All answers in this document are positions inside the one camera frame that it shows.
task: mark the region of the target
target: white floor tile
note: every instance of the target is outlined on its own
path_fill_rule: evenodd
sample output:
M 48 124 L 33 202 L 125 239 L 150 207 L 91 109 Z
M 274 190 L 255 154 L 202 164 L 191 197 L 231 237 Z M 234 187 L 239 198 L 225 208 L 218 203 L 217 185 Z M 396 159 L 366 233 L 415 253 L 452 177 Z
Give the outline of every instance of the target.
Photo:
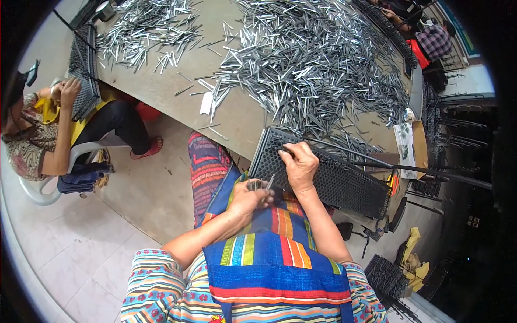
M 407 323 L 409 319 L 404 316 L 400 316 L 396 312 L 391 312 L 388 313 L 388 321 L 389 323 Z
M 402 302 L 403 302 L 404 304 L 406 304 L 406 306 L 408 306 L 408 307 L 409 307 L 409 309 L 411 310 L 411 312 L 413 312 L 413 313 L 415 313 L 415 314 L 420 315 L 420 313 L 421 313 L 420 309 L 419 309 L 416 305 L 414 305 L 414 304 L 413 304 L 409 299 L 407 299 L 407 298 L 403 298 L 403 299 L 402 299 Z
M 122 302 L 89 279 L 65 307 L 77 323 L 113 322 Z
M 97 198 L 94 202 L 50 222 L 49 227 L 61 245 L 67 248 L 79 238 L 114 218 L 120 218 L 120 216 Z
M 122 302 L 126 297 L 132 262 L 133 257 L 126 256 L 119 249 L 97 269 L 92 278 Z
M 78 194 L 63 194 L 55 204 L 37 206 L 28 199 L 20 187 L 18 197 L 9 198 L 6 196 L 6 201 L 14 231 L 18 237 L 22 238 L 26 234 L 39 229 L 55 219 L 87 206 L 90 203 L 99 202 L 101 199 L 93 193 L 88 194 L 88 198 L 80 198 Z
M 120 318 L 120 312 L 118 313 L 118 316 L 117 318 L 115 318 L 115 320 L 113 321 L 113 323 L 120 323 L 122 320 Z
M 61 307 L 68 304 L 89 278 L 66 252 L 61 252 L 46 263 L 37 271 L 37 275 Z
M 429 317 L 426 313 L 424 313 L 422 311 L 419 311 L 417 316 L 418 316 L 418 319 L 422 323 L 433 323 L 433 322 L 435 322 L 431 317 Z
M 93 274 L 135 231 L 117 216 L 77 239 L 66 252 L 86 273 Z
M 32 231 L 19 241 L 23 253 L 35 271 L 64 250 L 48 225 Z
M 74 323 L 74 321 L 67 314 L 61 314 L 57 317 L 54 323 Z
M 158 249 L 161 248 L 161 244 L 149 238 L 148 235 L 140 230 L 137 230 L 131 238 L 129 238 L 120 247 L 123 254 L 133 259 L 134 253 L 140 249 Z

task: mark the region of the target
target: paper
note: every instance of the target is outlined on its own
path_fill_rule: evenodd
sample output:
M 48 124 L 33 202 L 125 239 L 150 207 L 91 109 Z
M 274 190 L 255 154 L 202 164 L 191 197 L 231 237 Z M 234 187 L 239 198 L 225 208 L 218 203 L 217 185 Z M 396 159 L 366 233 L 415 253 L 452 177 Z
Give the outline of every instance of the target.
M 415 152 L 413 150 L 413 128 L 410 122 L 393 126 L 397 150 L 400 154 L 400 165 L 416 167 Z M 415 171 L 401 170 L 401 177 L 407 179 L 418 179 Z
M 203 101 L 201 102 L 201 114 L 211 114 L 213 100 L 214 95 L 212 92 L 205 92 L 205 94 L 203 94 Z

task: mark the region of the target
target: red sandal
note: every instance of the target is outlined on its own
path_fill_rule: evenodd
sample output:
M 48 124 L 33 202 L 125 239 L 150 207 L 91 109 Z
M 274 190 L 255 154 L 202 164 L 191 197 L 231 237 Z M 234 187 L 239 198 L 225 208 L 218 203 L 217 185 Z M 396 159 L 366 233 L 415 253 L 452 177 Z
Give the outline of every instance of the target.
M 146 152 L 143 155 L 135 155 L 135 154 L 133 154 L 133 151 L 131 151 L 129 153 L 129 156 L 131 157 L 131 159 L 144 158 L 144 157 L 151 156 L 151 155 L 158 153 L 162 147 L 163 147 L 163 138 L 160 136 L 157 136 L 157 137 L 154 137 L 151 139 L 151 149 L 149 149 L 148 152 Z

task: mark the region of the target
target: woman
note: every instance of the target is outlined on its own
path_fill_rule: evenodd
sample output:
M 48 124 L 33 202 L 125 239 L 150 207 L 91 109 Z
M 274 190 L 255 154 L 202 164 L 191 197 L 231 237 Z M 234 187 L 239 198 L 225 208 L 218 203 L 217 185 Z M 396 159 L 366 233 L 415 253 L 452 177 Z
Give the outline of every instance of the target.
M 72 122 L 73 103 L 81 90 L 76 78 L 25 97 L 24 86 L 24 77 L 18 73 L 13 100 L 2 108 L 2 140 L 9 163 L 25 179 L 40 181 L 49 175 L 66 174 L 72 146 L 100 140 L 111 130 L 132 148 L 133 159 L 154 155 L 163 145 L 160 137 L 149 138 L 136 110 L 124 101 L 100 104 L 86 121 Z M 59 102 L 59 116 L 52 122 L 43 120 L 41 109 L 37 109 L 44 101 Z M 80 156 L 76 163 L 87 157 Z
M 317 157 L 285 148 L 294 195 L 248 191 L 224 148 L 192 132 L 195 229 L 136 253 L 122 321 L 387 322 L 318 198 Z

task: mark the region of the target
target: right hand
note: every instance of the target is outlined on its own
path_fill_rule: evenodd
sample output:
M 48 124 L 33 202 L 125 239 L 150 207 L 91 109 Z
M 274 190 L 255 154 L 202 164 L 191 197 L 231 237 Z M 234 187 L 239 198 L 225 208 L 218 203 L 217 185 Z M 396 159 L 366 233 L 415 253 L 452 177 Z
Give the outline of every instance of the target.
M 63 86 L 61 90 L 61 109 L 72 111 L 73 103 L 81 91 L 81 81 L 71 78 Z
M 278 154 L 285 163 L 287 178 L 295 194 L 310 191 L 314 188 L 312 179 L 320 163 L 306 142 L 285 144 L 285 148 L 294 154 L 279 150 Z

